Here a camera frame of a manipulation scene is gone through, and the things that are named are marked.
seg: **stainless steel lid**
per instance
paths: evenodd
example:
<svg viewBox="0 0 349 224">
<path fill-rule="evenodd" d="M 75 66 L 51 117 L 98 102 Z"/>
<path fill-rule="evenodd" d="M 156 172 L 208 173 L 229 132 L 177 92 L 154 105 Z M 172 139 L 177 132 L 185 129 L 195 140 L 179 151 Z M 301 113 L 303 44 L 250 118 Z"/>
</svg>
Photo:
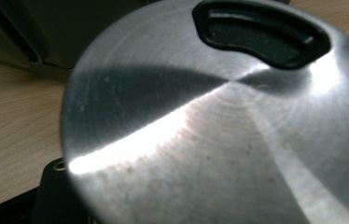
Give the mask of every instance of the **stainless steel lid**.
<svg viewBox="0 0 349 224">
<path fill-rule="evenodd" d="M 142 8 L 79 60 L 62 140 L 86 205 L 104 223 L 349 223 L 349 38 L 274 2 L 199 2 Z"/>
</svg>

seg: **wooden table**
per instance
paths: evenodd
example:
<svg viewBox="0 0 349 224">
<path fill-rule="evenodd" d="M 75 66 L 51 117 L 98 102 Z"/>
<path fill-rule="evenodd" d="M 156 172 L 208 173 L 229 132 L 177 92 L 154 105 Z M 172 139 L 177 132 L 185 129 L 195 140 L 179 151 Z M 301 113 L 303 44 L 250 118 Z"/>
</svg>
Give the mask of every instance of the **wooden table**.
<svg viewBox="0 0 349 224">
<path fill-rule="evenodd" d="M 349 34 L 349 0 L 292 0 L 291 6 Z M 0 203 L 38 186 L 62 156 L 59 120 L 64 84 L 0 64 Z"/>
</svg>

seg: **lid handle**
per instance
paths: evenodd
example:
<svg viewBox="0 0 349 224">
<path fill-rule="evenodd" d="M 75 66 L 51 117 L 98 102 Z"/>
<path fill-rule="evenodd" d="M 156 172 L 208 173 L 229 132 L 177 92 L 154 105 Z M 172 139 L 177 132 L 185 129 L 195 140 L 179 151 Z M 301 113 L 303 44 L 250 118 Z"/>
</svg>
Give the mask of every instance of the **lid handle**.
<svg viewBox="0 0 349 224">
<path fill-rule="evenodd" d="M 320 27 L 261 3 L 203 1 L 192 16 L 208 46 L 247 53 L 281 69 L 301 68 L 330 49 Z"/>
</svg>

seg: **black object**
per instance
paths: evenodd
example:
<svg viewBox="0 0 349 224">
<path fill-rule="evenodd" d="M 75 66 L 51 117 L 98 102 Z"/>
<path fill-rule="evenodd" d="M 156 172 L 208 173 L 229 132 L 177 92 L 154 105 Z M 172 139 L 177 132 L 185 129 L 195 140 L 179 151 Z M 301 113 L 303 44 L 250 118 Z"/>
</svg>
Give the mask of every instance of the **black object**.
<svg viewBox="0 0 349 224">
<path fill-rule="evenodd" d="M 66 81 L 98 34 L 151 2 L 0 0 L 0 62 Z"/>
<path fill-rule="evenodd" d="M 39 188 L 0 204 L 0 224 L 91 223 L 67 179 L 62 159 L 49 163 Z"/>
<path fill-rule="evenodd" d="M 320 27 L 269 6 L 203 1 L 192 15 L 205 44 L 245 52 L 277 68 L 301 68 L 330 49 L 328 36 Z"/>
<path fill-rule="evenodd" d="M 30 223 L 91 223 L 64 170 L 62 159 L 49 163 L 44 169 Z"/>
<path fill-rule="evenodd" d="M 0 224 L 27 224 L 35 203 L 36 189 L 31 189 L 0 204 Z"/>
<path fill-rule="evenodd" d="M 284 4 L 289 4 L 290 3 L 290 0 L 273 0 L 275 2 L 281 2 L 281 3 L 284 3 Z"/>
</svg>

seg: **pot lid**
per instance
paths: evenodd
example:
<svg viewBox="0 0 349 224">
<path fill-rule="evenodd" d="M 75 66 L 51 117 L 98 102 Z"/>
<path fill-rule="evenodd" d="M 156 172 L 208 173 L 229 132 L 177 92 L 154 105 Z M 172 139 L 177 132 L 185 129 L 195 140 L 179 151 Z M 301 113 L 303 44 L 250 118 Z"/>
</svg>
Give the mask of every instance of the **pot lid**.
<svg viewBox="0 0 349 224">
<path fill-rule="evenodd" d="M 163 1 L 70 78 L 63 153 L 104 223 L 349 223 L 349 38 L 263 1 Z"/>
</svg>

